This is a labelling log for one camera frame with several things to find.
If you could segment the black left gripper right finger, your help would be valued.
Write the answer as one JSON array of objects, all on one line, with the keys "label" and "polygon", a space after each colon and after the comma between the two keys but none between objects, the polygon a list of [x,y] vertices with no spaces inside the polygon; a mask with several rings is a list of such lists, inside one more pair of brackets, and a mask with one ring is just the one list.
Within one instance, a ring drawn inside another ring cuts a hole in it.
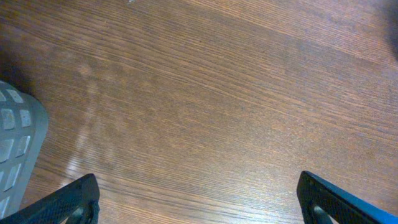
[{"label": "black left gripper right finger", "polygon": [[304,223],[397,223],[397,217],[309,172],[301,172],[297,197]]}]

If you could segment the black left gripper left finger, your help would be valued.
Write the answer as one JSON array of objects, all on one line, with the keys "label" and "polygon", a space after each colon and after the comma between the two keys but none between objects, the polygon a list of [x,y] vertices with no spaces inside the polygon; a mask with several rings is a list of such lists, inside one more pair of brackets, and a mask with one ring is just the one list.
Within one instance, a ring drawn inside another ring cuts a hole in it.
[{"label": "black left gripper left finger", "polygon": [[86,174],[28,207],[1,220],[4,224],[97,224],[100,190],[94,174]]}]

